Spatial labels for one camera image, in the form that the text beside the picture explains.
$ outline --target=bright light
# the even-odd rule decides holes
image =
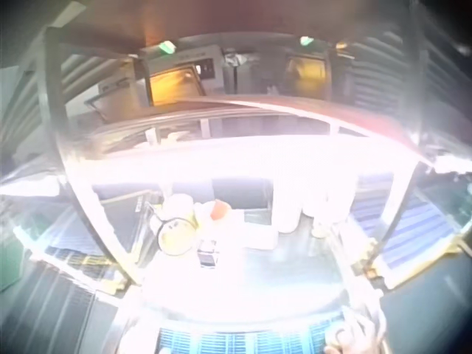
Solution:
[[[176,45],[171,41],[164,41],[158,45],[158,47],[167,54],[173,54],[176,51]]]
[[[132,149],[85,160],[83,169],[92,184],[157,184],[238,177],[273,180],[281,166],[294,176],[307,169],[330,169],[333,161],[359,175],[388,173],[401,171],[410,160],[415,156],[407,149],[383,139],[253,136]]]
[[[59,193],[58,177],[51,175],[20,178],[0,186],[0,195],[55,197]]]
[[[314,41],[314,39],[312,37],[308,37],[306,35],[303,35],[302,37],[300,37],[300,44],[303,45],[303,46],[307,46],[308,44],[310,44],[313,41]]]
[[[62,260],[59,260],[56,257],[47,254],[43,249],[41,249],[38,244],[31,239],[31,237],[21,228],[21,226],[16,226],[13,228],[13,233],[16,238],[23,244],[24,248],[29,249],[32,252],[32,255],[39,260],[50,264],[53,267],[56,267],[59,271],[62,271],[72,277],[75,282],[80,286],[86,286],[87,288],[93,290],[100,290],[105,293],[109,293],[108,289],[101,282],[96,282],[91,278],[87,277],[81,271],[78,271],[75,268],[72,268],[70,265],[65,263]]]
[[[457,172],[462,175],[472,172],[472,161],[454,155],[443,155],[436,158],[434,163],[436,173]]]
[[[338,43],[336,43],[336,49],[337,49],[337,50],[346,49],[346,48],[347,48],[347,43],[346,43],[346,42],[338,42]]]

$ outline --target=white container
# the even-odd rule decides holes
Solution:
[[[300,184],[289,176],[276,176],[274,179],[274,200],[272,203],[272,226],[278,232],[289,234],[295,231],[302,213]]]

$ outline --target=metal frame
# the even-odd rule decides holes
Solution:
[[[414,137],[414,143],[420,143],[421,126],[423,118],[423,103],[425,99],[426,65],[428,63],[428,51],[423,35],[423,27],[420,16],[420,4],[418,0],[410,0],[408,23],[404,27],[405,47],[407,58],[410,61],[410,80],[407,82],[403,115],[411,122],[410,133]],[[389,198],[383,209],[381,219],[371,236],[377,240],[374,249],[369,253],[367,260],[361,261],[361,267],[368,271],[375,259],[382,252],[401,219],[404,209],[409,201],[409,196],[414,186],[414,171],[417,162],[406,162],[406,170],[394,176]]]
[[[51,137],[55,157],[67,180],[64,187],[77,213],[103,253],[116,262],[133,283],[139,284],[138,267],[119,243],[97,195],[80,173],[80,157],[71,144],[72,129],[61,82],[59,38],[60,33],[49,28],[37,57],[41,119]]]

